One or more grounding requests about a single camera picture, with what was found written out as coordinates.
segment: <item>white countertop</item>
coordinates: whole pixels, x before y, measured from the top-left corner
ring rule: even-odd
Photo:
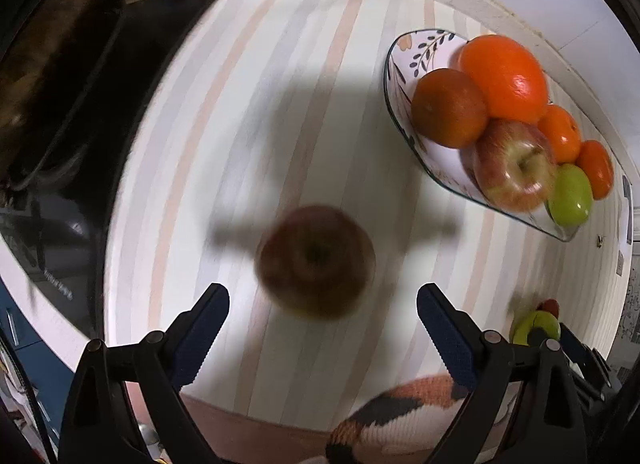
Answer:
[[[166,328],[222,283],[229,317],[183,392],[305,430],[330,430],[382,391],[444,370],[415,310],[428,281],[505,336],[514,317],[556,297],[561,320],[609,351],[630,261],[616,275],[620,165],[616,189],[570,243],[442,189],[382,97],[388,47],[424,27],[489,32],[434,0],[216,2],[164,76],[127,162],[106,263],[110,342]],[[551,90],[586,139],[602,140]],[[255,281],[265,224],[311,203],[340,206],[376,250],[370,294],[335,323],[287,314]]]

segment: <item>blurry apple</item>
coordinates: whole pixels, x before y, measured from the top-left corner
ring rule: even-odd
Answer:
[[[576,227],[589,218],[592,204],[589,177],[578,166],[561,165],[548,202],[554,222],[562,227]]]
[[[559,341],[560,333],[560,323],[553,314],[536,310],[518,324],[512,342],[516,345],[540,346],[544,339]]]
[[[262,239],[255,272],[264,289],[294,313],[335,319],[352,310],[375,267],[371,240],[340,209],[306,206]]]
[[[538,305],[537,310],[543,310],[545,312],[548,312],[549,314],[553,314],[556,319],[558,319],[558,317],[560,316],[560,304],[558,303],[558,300],[555,300],[553,298],[549,298],[543,301],[540,305]]]
[[[532,211],[551,193],[556,176],[551,146],[538,128],[492,119],[474,148],[474,174],[499,209]]]

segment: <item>cable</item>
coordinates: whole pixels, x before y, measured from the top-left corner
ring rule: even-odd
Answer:
[[[40,406],[38,405],[38,401],[36,400],[36,394],[33,391],[33,386],[31,386],[31,381],[27,378],[27,374],[24,371],[20,360],[16,356],[14,348],[11,346],[11,343],[4,335],[4,332],[2,332],[2,329],[0,329],[0,344],[2,345],[2,348],[4,349],[6,354],[9,356],[11,363],[17,370],[20,384],[25,389],[27,400],[29,401],[29,406],[31,407],[31,412],[33,413],[33,418],[36,421],[38,434],[42,439],[44,451],[47,454],[47,458],[49,459],[49,464],[58,464],[58,457],[56,457],[56,453],[53,451],[53,446],[51,445],[51,441],[49,440],[49,433],[47,433],[47,427],[44,424],[42,412],[40,411]]]

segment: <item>kitchen counter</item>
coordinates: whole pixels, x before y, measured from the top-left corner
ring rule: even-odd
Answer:
[[[108,249],[108,342],[166,328],[220,282],[230,315],[184,393],[320,431],[383,390],[444,371],[415,311],[427,281],[505,336],[514,317],[555,297],[561,320],[606,354],[629,266],[627,256],[616,274],[619,164],[615,190],[570,243],[442,189],[382,94],[388,47],[423,27],[490,32],[434,0],[219,0],[166,73],[126,166]],[[584,137],[602,140],[551,87]],[[255,281],[265,227],[309,203],[345,209],[376,250],[373,288],[334,323],[289,315]]]

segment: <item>orange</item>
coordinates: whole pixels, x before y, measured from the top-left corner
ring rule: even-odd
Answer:
[[[438,144],[464,148],[473,144],[489,123],[482,92],[463,72],[432,70],[418,81],[411,101],[415,130]]]
[[[545,113],[545,75],[533,54],[514,40],[478,36],[460,51],[458,68],[482,90],[491,117],[535,125]]]
[[[546,113],[538,123],[538,129],[549,139],[556,163],[575,162],[580,155],[582,137],[571,114],[554,104],[546,107]]]
[[[594,200],[602,200],[613,187],[613,164],[605,147],[597,140],[586,140],[575,165],[587,174]]]

